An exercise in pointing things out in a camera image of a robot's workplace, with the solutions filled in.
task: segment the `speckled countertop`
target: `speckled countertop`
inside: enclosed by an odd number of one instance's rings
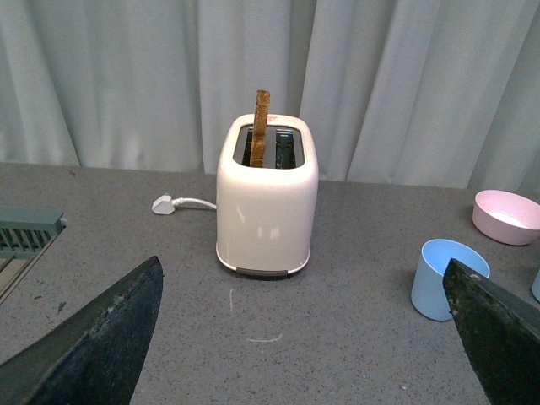
[[[540,241],[480,234],[467,190],[322,181],[310,262],[270,281],[219,263],[214,211],[152,214],[164,192],[214,201],[214,175],[0,164],[0,185],[0,205],[59,208],[69,223],[0,305],[0,362],[146,258],[161,260],[134,405],[487,404],[454,322],[430,321],[410,301],[433,238],[471,246],[492,280],[540,307],[530,293]]]

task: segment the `blue cup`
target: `blue cup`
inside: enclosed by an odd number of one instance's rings
[[[532,295],[534,295],[534,298],[536,298],[537,301],[540,302],[540,272],[538,272],[537,276],[534,278],[531,291]]]
[[[442,278],[452,258],[489,278],[488,263],[470,247],[447,239],[427,241],[422,246],[422,255],[416,267],[411,301],[422,315],[434,321],[452,318],[442,286]]]

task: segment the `toaster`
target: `toaster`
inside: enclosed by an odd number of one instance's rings
[[[219,260],[254,276],[285,276],[310,258],[318,164],[308,126],[269,115],[263,167],[250,167],[254,114],[230,127],[217,170]]]

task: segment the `white cable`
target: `white cable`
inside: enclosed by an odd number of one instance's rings
[[[154,204],[152,204],[152,212],[158,215],[169,215],[171,213],[174,213],[176,207],[181,206],[183,203],[201,204],[211,209],[217,209],[215,204],[212,204],[208,201],[199,200],[197,198],[182,197],[173,200],[169,194],[164,194],[163,196],[154,201]]]
[[[218,209],[218,207],[216,206],[216,204],[212,204],[211,202],[208,202],[208,201],[204,201],[204,200],[199,200],[198,198],[177,198],[176,200],[173,200],[173,201],[177,201],[178,202],[178,205],[182,205],[183,203],[195,203],[195,204],[201,204],[201,205],[205,205],[206,207],[209,207],[211,209]]]

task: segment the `white curtain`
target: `white curtain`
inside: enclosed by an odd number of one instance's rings
[[[0,161],[215,173],[299,116],[322,179],[540,192],[540,0],[0,0]]]

